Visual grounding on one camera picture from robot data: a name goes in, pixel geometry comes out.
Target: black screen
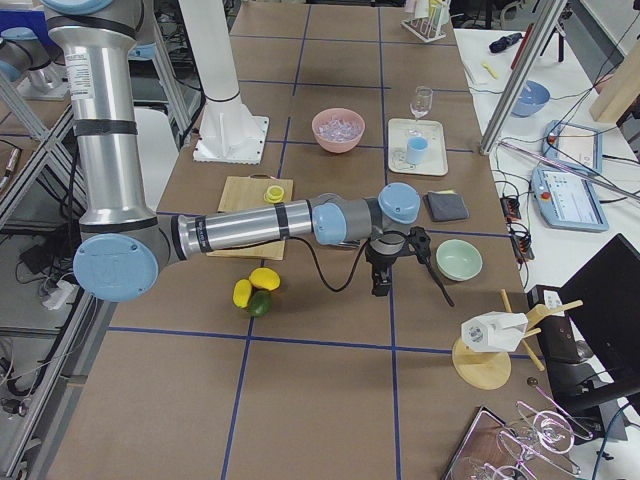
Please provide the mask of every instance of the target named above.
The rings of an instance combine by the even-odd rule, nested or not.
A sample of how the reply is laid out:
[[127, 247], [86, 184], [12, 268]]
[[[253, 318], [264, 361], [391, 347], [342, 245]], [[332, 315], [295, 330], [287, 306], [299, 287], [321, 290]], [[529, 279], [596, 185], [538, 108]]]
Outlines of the black screen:
[[[613, 237], [559, 291], [563, 303], [582, 300], [570, 316], [615, 381], [640, 383], [640, 253]], [[628, 397], [638, 410], [640, 395]]]

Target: yellow lid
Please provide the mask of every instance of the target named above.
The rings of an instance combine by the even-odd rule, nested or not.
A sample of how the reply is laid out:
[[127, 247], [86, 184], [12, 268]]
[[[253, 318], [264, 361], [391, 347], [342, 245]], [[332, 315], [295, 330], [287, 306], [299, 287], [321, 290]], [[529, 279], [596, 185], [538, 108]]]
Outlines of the yellow lid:
[[280, 185], [270, 185], [264, 192], [264, 201], [267, 203], [279, 203], [284, 198], [284, 188]]

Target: green bowl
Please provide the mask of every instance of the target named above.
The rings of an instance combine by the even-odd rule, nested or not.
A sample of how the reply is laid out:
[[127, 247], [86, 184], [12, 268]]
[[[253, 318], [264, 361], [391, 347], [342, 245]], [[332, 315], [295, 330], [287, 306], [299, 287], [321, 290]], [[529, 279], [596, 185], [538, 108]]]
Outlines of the green bowl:
[[447, 240], [436, 251], [436, 263], [442, 274], [457, 282], [469, 280], [482, 270], [482, 256], [476, 247], [463, 240]]

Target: blue and white device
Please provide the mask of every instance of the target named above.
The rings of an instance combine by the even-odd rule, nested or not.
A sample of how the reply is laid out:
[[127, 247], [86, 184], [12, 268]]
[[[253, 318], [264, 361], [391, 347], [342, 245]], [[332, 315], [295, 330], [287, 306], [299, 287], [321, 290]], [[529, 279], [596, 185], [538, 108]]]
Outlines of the blue and white device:
[[591, 182], [550, 167], [533, 170], [531, 188], [552, 228], [604, 232], [609, 223]]
[[545, 129], [542, 154], [586, 175], [602, 173], [602, 133], [590, 127], [553, 120]]

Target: white tray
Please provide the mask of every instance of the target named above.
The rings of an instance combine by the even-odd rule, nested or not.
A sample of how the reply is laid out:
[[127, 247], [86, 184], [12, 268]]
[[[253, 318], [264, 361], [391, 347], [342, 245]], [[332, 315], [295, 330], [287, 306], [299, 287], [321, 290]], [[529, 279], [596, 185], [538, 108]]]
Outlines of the white tray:
[[[416, 130], [429, 141], [429, 148], [420, 165], [405, 162], [409, 130]], [[444, 129], [440, 122], [392, 118], [389, 120], [389, 170], [396, 173], [434, 175], [441, 177], [449, 170], [447, 149], [444, 146]]]

